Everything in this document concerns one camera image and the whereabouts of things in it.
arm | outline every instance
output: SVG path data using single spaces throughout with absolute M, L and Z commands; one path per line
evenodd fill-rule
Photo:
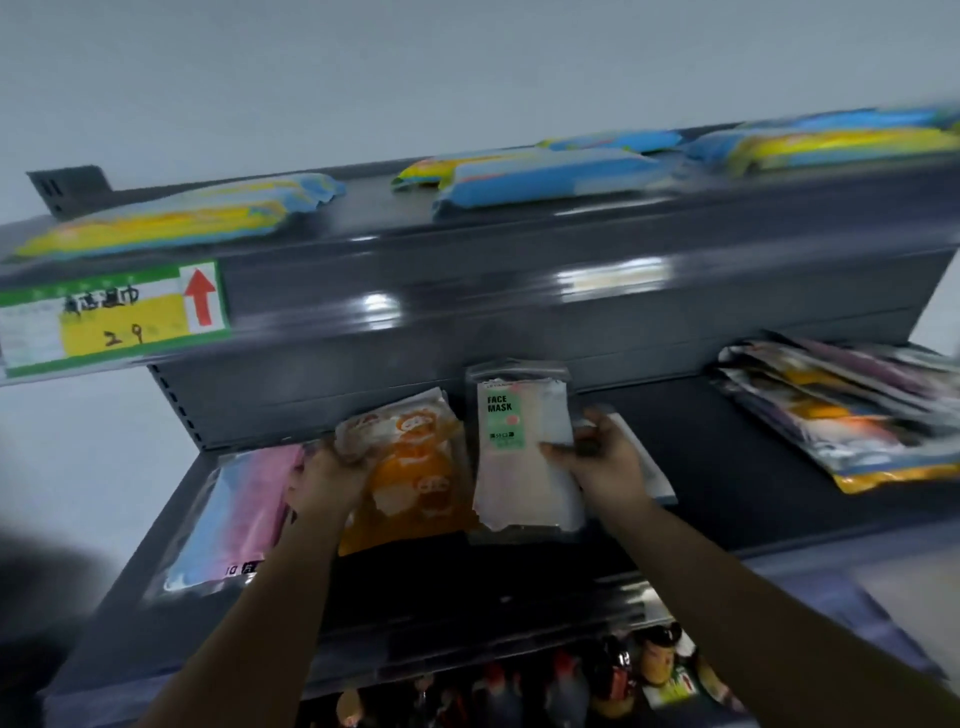
M 960 699 L 757 576 L 646 496 L 636 450 L 598 412 L 599 453 L 542 446 L 577 478 L 734 694 L 767 728 L 960 725 Z
M 317 646 L 330 563 L 368 469 L 325 446 L 291 475 L 297 521 L 137 728 L 290 728 Z

blue and yellow package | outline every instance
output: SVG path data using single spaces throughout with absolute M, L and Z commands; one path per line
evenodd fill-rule
M 826 132 L 835 129 L 890 129 L 891 127 L 934 127 L 942 115 L 937 107 L 916 109 L 851 109 L 806 114 L 785 119 L 748 121 L 739 129 L 797 129 Z
M 791 167 L 960 152 L 960 136 L 939 129 L 838 129 L 748 136 L 727 157 L 735 176 Z
M 739 127 L 704 134 L 687 144 L 687 158 L 735 176 L 749 172 L 960 150 L 958 137 L 939 129 L 894 127 L 807 131 Z
M 320 173 L 225 182 L 61 223 L 14 255 L 71 258 L 263 235 L 291 213 L 309 212 L 344 192 L 341 182 Z
M 537 146 L 555 152 L 572 149 L 625 149 L 628 152 L 644 154 L 672 149 L 684 141 L 679 132 L 671 129 L 625 130 L 619 132 L 597 132 L 567 136 L 556 139 L 544 139 Z
M 401 171 L 390 185 L 393 189 L 409 189 L 420 185 L 438 185 L 446 187 L 453 180 L 453 173 L 460 164 L 491 159 L 527 157 L 542 154 L 538 147 L 514 147 L 512 149 L 485 149 L 478 152 L 460 152 L 454 155 L 440 155 L 414 162 Z
M 639 190 L 670 167 L 621 149 L 582 149 L 461 164 L 434 210 L 487 207 Z

price tag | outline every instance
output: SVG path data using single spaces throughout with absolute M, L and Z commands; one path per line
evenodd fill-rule
M 7 376 L 32 376 L 229 336 L 216 262 L 0 293 Z

yellow label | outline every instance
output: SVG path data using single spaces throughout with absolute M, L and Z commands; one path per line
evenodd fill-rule
M 60 338 L 67 356 L 111 352 L 189 335 L 186 306 L 178 293 L 134 305 L 60 315 Z

green price label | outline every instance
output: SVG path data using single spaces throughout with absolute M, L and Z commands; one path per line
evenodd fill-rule
M 523 449 L 519 395 L 509 389 L 487 390 L 487 437 L 497 449 Z

